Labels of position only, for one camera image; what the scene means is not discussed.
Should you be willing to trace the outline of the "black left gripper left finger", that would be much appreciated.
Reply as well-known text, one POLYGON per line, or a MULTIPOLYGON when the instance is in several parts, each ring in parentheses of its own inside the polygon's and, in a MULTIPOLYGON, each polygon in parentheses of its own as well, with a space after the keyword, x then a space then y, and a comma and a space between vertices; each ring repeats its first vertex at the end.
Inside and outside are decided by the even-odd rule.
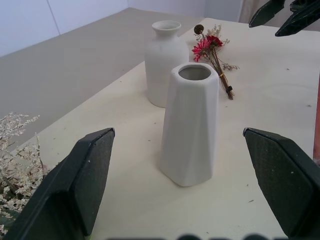
POLYGON ((104 195, 115 130, 76 142, 44 178, 5 234, 6 240, 86 240, 104 195))

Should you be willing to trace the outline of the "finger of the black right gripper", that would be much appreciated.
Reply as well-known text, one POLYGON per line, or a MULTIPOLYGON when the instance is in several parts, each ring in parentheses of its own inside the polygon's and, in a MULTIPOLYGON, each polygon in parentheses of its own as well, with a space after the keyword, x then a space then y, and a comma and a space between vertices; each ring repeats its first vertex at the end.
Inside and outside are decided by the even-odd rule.
POLYGON ((270 21, 285 6, 285 0, 269 0, 261 6, 253 15, 248 26, 249 28, 258 27, 270 21))
POLYGON ((294 35, 320 19, 319 0, 294 0, 289 7, 292 15, 275 33, 276 37, 294 35))

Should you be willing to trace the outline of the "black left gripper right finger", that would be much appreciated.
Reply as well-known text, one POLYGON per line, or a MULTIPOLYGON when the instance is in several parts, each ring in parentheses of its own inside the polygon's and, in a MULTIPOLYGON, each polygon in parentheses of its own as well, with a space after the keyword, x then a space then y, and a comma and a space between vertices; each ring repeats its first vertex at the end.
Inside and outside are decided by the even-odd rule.
POLYGON ((258 185, 289 239, 320 238, 320 168, 291 139, 245 128, 258 185))

